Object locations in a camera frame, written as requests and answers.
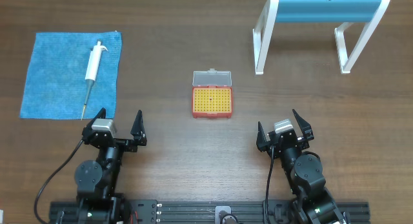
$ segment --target blue and white rack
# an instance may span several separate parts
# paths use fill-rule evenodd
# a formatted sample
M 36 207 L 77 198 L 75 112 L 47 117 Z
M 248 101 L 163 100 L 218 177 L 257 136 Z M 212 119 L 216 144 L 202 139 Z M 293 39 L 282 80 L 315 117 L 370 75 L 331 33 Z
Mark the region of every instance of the blue and white rack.
M 338 23 L 334 30 L 342 74 L 350 73 L 368 39 L 386 12 L 390 0 L 267 0 L 252 30 L 256 75 L 264 74 L 275 23 Z M 350 57 L 347 57 L 344 30 L 353 23 L 365 23 Z

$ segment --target pipette tip box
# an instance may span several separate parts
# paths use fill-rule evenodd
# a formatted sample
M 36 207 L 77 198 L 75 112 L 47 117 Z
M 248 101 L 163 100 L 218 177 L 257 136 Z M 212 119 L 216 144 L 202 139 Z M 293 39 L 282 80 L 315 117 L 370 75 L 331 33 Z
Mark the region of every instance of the pipette tip box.
M 227 117 L 233 111 L 231 72 L 195 71 L 192 80 L 192 115 L 197 117 Z

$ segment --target white stand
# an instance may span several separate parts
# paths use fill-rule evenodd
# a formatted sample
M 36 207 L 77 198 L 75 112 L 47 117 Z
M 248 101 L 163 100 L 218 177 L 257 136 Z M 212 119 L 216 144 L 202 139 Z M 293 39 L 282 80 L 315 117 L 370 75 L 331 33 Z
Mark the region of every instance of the white stand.
M 383 14 L 385 13 L 389 2 L 390 0 L 381 0 L 379 8 L 374 13 L 372 20 L 364 25 L 364 29 L 361 32 L 359 40 L 357 41 L 353 52 L 350 54 L 350 57 L 347 57 L 344 30 L 350 27 L 353 23 L 343 23 L 334 30 L 342 74 L 350 73 L 351 68 L 353 67 L 361 51 L 365 47 L 368 39 L 370 39 L 370 36 L 373 34 L 381 18 L 383 17 Z M 267 58 L 268 47 L 270 46 L 272 30 L 276 23 L 278 3 L 279 0 L 267 0 L 264 9 L 259 16 L 256 27 L 252 30 L 256 75 L 264 74 L 264 64 L 265 59 Z

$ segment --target pipette handle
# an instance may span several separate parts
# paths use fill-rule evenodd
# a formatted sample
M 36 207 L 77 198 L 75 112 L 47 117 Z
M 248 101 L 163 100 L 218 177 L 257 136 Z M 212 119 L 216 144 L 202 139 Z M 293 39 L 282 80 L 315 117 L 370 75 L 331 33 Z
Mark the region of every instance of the pipette handle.
M 97 69 L 99 68 L 99 62 L 101 60 L 101 55 L 103 50 L 108 50 L 105 46 L 101 45 L 100 40 L 97 41 L 96 46 L 93 47 L 93 50 L 90 52 L 88 70 L 86 71 L 85 79 L 96 80 Z

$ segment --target white object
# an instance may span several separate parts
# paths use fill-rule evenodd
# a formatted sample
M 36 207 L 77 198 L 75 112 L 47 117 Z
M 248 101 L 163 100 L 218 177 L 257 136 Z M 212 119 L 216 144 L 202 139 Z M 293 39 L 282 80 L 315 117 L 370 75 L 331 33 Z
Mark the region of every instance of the white object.
M 366 23 L 363 31 L 357 41 L 350 57 L 347 57 L 347 49 L 344 40 L 344 30 L 350 27 L 353 23 L 343 23 L 334 30 L 337 43 L 337 53 L 339 58 L 340 70 L 342 74 L 350 73 L 351 68 L 359 57 L 361 51 L 366 45 L 368 39 L 373 34 L 379 24 L 383 14 L 385 13 L 390 0 L 381 0 L 379 8 L 373 15 L 370 22 Z M 276 16 L 278 10 L 279 0 L 267 0 L 261 15 L 258 18 L 255 28 L 252 30 L 252 38 L 254 42 L 254 64 L 256 75 L 264 74 L 264 64 L 267 58 L 268 47 L 274 25 L 276 23 Z
M 370 39 L 370 36 L 373 34 L 381 18 L 385 14 L 389 3 L 390 0 L 381 0 L 379 8 L 376 10 L 376 13 L 374 13 L 372 20 L 364 25 L 359 40 L 357 41 L 356 46 L 354 47 L 353 52 L 350 54 L 349 58 L 347 58 L 346 43 L 344 41 L 344 30 L 353 25 L 353 23 L 343 23 L 339 27 L 334 29 L 334 35 L 336 36 L 338 60 L 340 63 L 340 70 L 342 74 L 350 73 L 351 68 L 353 67 L 361 51 L 365 47 L 368 39 Z
M 101 60 L 102 51 L 108 49 L 105 46 L 101 45 L 102 42 L 97 41 L 96 46 L 93 47 L 93 50 L 90 52 L 88 69 L 86 71 L 85 79 L 91 79 L 96 81 L 97 69 L 99 68 L 99 62 Z

